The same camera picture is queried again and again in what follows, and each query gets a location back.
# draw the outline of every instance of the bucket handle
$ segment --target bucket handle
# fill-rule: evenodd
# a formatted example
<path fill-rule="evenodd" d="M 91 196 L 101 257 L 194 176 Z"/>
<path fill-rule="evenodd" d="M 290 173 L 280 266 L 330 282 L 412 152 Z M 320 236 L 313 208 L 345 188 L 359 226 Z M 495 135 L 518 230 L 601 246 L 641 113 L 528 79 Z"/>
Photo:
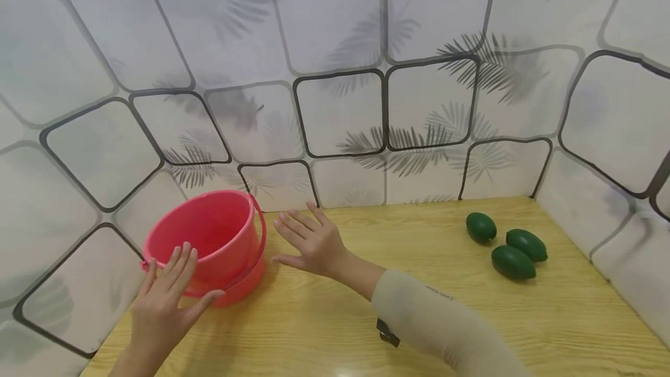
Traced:
<path fill-rule="evenodd" d="M 260 205 L 258 205 L 258 201 L 256 201 L 256 198 L 250 194 L 250 199 L 251 202 L 253 203 L 253 206 L 256 210 L 256 213 L 258 213 L 259 217 L 261 218 L 261 244 L 258 247 L 258 255 L 256 256 L 256 262 L 254 262 L 250 267 L 248 267 L 246 270 L 242 271 L 241 274 L 237 276 L 236 279 L 234 279 L 230 284 L 226 286 L 226 288 L 221 289 L 221 290 L 228 290 L 229 288 L 237 285 L 239 281 L 242 281 L 248 273 L 253 270 L 253 268 L 256 267 L 256 265 L 261 261 L 261 258 L 263 258 L 263 252 L 265 252 L 265 241 L 268 240 L 268 225 L 265 224 L 265 217 L 263 215 L 263 211 L 261 211 Z M 149 262 L 148 261 L 142 261 L 141 263 L 142 269 L 145 270 L 146 272 L 149 271 Z M 192 293 L 188 290 L 184 292 L 184 295 L 187 297 L 202 297 L 204 294 L 195 294 Z"/>

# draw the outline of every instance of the finger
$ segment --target finger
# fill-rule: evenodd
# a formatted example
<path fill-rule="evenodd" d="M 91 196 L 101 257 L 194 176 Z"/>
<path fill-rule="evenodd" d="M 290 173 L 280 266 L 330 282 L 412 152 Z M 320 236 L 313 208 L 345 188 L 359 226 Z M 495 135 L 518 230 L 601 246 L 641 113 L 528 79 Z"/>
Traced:
<path fill-rule="evenodd" d="M 312 231 L 305 227 L 303 224 L 293 221 L 286 213 L 279 214 L 279 219 L 286 227 L 289 227 L 297 235 L 303 239 L 308 239 L 313 235 Z"/>
<path fill-rule="evenodd" d="M 304 215 L 300 211 L 296 209 L 290 209 L 289 210 L 289 215 L 299 221 L 300 223 L 304 224 L 305 227 L 310 229 L 313 232 L 316 232 L 319 227 L 321 227 L 321 224 L 318 224 L 315 222 L 309 215 Z"/>
<path fill-rule="evenodd" d="M 286 224 L 282 223 L 279 219 L 275 219 L 274 225 L 275 230 L 277 230 L 279 234 L 292 245 L 292 247 L 298 250 L 304 248 L 305 240 L 289 227 L 286 227 Z"/>
<path fill-rule="evenodd" d="M 172 256 L 169 257 L 169 261 L 167 262 L 166 267 L 163 268 L 163 274 L 161 276 L 165 276 L 170 271 L 172 271 L 172 268 L 174 268 L 174 265 L 177 263 L 179 259 L 179 255 L 181 255 L 181 246 L 176 246 L 175 249 L 172 251 Z"/>
<path fill-rule="evenodd" d="M 175 284 L 175 281 L 181 275 L 181 272 L 186 267 L 186 262 L 191 255 L 191 244 L 187 241 L 184 242 L 184 247 L 181 248 L 181 256 L 177 259 L 172 271 L 170 271 L 163 280 L 163 285 L 166 291 L 172 288 Z"/>
<path fill-rule="evenodd" d="M 279 262 L 284 265 L 292 266 L 294 268 L 305 270 L 305 261 L 302 257 L 295 255 L 279 254 L 272 257 L 272 262 Z"/>
<path fill-rule="evenodd" d="M 193 248 L 191 249 L 191 254 L 189 255 L 188 261 L 186 261 L 184 270 L 181 272 L 181 274 L 179 274 L 172 288 L 169 289 L 169 294 L 177 301 L 184 294 L 186 287 L 188 287 L 188 284 L 191 282 L 191 278 L 193 278 L 195 266 L 197 266 L 197 263 L 198 250 Z"/>
<path fill-rule="evenodd" d="M 156 259 L 151 258 L 151 261 L 149 261 L 149 271 L 147 271 L 147 274 L 144 276 L 144 281 L 142 281 L 140 290 L 137 292 L 138 296 L 149 293 L 149 289 L 151 288 L 151 285 L 154 283 L 155 277 L 156 277 Z"/>
<path fill-rule="evenodd" d="M 316 204 L 314 204 L 314 202 L 312 202 L 312 201 L 308 201 L 308 202 L 307 202 L 307 208 L 309 208 L 309 210 L 312 211 L 312 214 L 314 214 L 314 218 L 316 218 L 317 220 L 319 220 L 319 222 L 320 222 L 321 224 L 323 224 L 324 226 L 325 226 L 326 224 L 332 224 L 332 222 L 330 221 L 330 219 L 329 219 L 328 217 L 326 217 L 326 214 L 323 214 L 323 211 L 321 211 L 321 209 L 319 209 L 319 208 L 316 206 Z"/>
<path fill-rule="evenodd" d="M 207 307 L 210 307 L 217 298 L 224 295 L 226 292 L 224 290 L 211 290 L 209 293 L 204 294 L 197 303 L 193 306 L 186 308 L 184 311 L 184 319 L 186 322 L 193 326 L 196 323 L 203 312 L 207 310 Z"/>

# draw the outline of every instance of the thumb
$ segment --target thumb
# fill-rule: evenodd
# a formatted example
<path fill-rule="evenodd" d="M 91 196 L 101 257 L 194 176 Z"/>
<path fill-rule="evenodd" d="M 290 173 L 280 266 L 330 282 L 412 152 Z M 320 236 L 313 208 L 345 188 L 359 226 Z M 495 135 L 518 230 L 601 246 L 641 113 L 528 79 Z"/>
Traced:
<path fill-rule="evenodd" d="M 278 262 L 284 265 L 292 266 L 303 271 L 305 270 L 305 260 L 302 257 L 295 257 L 295 255 L 275 255 L 272 257 L 272 262 Z"/>
<path fill-rule="evenodd" d="M 202 316 L 203 312 L 207 310 L 207 307 L 210 307 L 217 298 L 224 295 L 226 292 L 224 290 L 211 290 L 209 293 L 204 294 L 197 303 L 193 306 L 186 309 L 185 316 L 186 320 L 193 324 Z"/>

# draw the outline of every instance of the right hand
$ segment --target right hand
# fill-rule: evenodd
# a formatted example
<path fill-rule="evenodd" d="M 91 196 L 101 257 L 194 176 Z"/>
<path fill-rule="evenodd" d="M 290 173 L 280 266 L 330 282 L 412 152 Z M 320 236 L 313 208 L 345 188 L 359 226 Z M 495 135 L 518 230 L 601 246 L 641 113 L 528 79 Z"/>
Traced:
<path fill-rule="evenodd" d="M 308 202 L 307 207 L 316 220 L 290 209 L 288 214 L 281 213 L 274 221 L 275 229 L 300 256 L 279 254 L 272 261 L 335 279 L 352 254 L 344 247 L 337 226 L 326 214 L 314 202 Z"/>

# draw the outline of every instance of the forearm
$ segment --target forearm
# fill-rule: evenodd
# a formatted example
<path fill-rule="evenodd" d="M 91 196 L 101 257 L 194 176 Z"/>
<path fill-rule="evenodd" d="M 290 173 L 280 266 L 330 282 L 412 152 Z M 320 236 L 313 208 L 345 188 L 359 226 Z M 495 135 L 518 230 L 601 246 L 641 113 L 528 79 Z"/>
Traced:
<path fill-rule="evenodd" d="M 386 268 L 349 252 L 347 257 L 335 267 L 330 278 L 348 286 L 367 301 L 372 301 L 377 282 L 384 275 L 384 272 L 386 272 Z"/>
<path fill-rule="evenodd" d="M 109 377 L 154 377 L 166 358 L 164 353 L 142 352 L 141 348 L 128 345 L 116 359 Z"/>
<path fill-rule="evenodd" d="M 441 358 L 459 377 L 530 376 L 481 316 L 404 272 L 385 272 L 372 303 L 401 341 Z"/>

